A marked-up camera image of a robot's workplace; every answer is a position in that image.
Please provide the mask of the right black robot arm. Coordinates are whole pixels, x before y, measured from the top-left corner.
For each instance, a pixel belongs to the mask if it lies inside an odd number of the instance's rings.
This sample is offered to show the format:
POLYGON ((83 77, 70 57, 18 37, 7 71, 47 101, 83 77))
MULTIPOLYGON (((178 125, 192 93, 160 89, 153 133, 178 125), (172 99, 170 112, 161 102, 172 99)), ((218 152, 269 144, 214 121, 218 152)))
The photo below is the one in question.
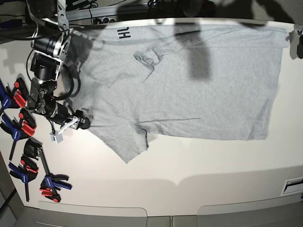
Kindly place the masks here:
POLYGON ((28 0, 27 9, 30 18, 37 26, 31 43, 34 55, 30 70, 34 73, 34 77, 31 80, 27 109, 61 126, 88 129, 90 120, 82 111, 77 110, 70 114, 68 108, 59 103, 72 94, 73 79, 70 78, 71 88, 66 94, 59 97, 53 94, 62 69, 69 70, 64 64, 71 42, 66 2, 28 0))

